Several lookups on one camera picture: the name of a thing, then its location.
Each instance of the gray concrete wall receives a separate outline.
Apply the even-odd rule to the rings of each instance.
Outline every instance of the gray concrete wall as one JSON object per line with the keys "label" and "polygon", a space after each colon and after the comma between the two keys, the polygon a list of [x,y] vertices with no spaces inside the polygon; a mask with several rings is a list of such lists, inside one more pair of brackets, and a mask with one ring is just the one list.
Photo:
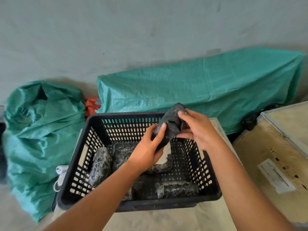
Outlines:
{"label": "gray concrete wall", "polygon": [[308,0],[0,0],[0,104],[38,79],[89,97],[102,74],[254,45],[307,52],[307,10]]}

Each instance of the plastic-wrapped package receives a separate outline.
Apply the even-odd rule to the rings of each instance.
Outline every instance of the plastic-wrapped package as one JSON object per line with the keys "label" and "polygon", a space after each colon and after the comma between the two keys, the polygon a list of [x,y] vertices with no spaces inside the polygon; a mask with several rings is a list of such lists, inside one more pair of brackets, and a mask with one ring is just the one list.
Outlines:
{"label": "plastic-wrapped package", "polygon": [[100,147],[96,150],[93,165],[89,176],[89,183],[97,187],[111,174],[112,158],[108,154],[106,147]]}
{"label": "plastic-wrapped package", "polygon": [[197,196],[200,191],[197,184],[185,181],[157,182],[155,187],[159,199],[193,197]]}
{"label": "plastic-wrapped package", "polygon": [[113,166],[112,171],[115,172],[120,166],[125,163],[139,142],[117,142],[113,147]]}
{"label": "plastic-wrapped package", "polygon": [[179,118],[177,114],[179,111],[185,112],[185,107],[181,103],[176,103],[160,119],[158,127],[152,132],[152,139],[154,139],[158,135],[162,124],[167,124],[165,136],[156,148],[156,151],[166,146],[170,139],[175,138],[182,130],[188,128],[186,122]]}
{"label": "plastic-wrapped package", "polygon": [[172,154],[167,155],[167,161],[164,164],[155,164],[149,168],[146,173],[168,173],[172,171]]}
{"label": "plastic-wrapped package", "polygon": [[132,199],[133,199],[133,193],[132,193],[132,188],[130,187],[129,190],[124,195],[123,200],[132,200]]}

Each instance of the right hand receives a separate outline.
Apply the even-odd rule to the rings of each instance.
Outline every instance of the right hand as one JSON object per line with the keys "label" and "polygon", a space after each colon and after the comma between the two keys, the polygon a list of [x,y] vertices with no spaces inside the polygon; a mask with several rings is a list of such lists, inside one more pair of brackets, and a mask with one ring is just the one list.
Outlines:
{"label": "right hand", "polygon": [[178,138],[195,140],[201,150],[206,151],[209,143],[219,142],[220,135],[217,133],[209,118],[201,113],[185,109],[186,113],[179,111],[179,117],[186,121],[190,129],[178,134]]}

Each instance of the black plastic basket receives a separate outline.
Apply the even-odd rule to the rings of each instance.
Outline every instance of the black plastic basket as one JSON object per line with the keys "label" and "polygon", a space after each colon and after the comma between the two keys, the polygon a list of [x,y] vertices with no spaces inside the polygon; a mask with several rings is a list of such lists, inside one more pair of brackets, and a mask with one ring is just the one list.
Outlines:
{"label": "black plastic basket", "polygon": [[[77,143],[72,161],[58,196],[58,205],[68,210],[94,188],[89,185],[89,172],[95,151],[116,142],[140,141],[145,129],[158,123],[165,112],[105,113],[90,116]],[[216,176],[206,151],[201,154],[193,140],[175,138],[171,142],[171,173],[147,176],[142,193],[131,201],[122,201],[117,212],[194,207],[198,202],[221,197]],[[155,182],[190,181],[197,183],[196,197],[144,199],[155,196]]]}

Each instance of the left hand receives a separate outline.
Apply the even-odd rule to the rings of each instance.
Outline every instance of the left hand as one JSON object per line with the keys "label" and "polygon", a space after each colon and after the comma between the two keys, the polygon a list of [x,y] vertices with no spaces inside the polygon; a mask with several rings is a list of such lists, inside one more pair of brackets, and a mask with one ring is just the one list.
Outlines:
{"label": "left hand", "polygon": [[140,143],[136,146],[133,153],[128,159],[128,163],[130,163],[140,174],[148,170],[152,167],[159,158],[163,155],[164,148],[160,149],[155,153],[157,146],[164,138],[165,130],[167,128],[167,124],[164,123],[158,135],[152,141],[152,131],[158,126],[158,124],[151,125],[147,128],[144,136],[142,137]]}

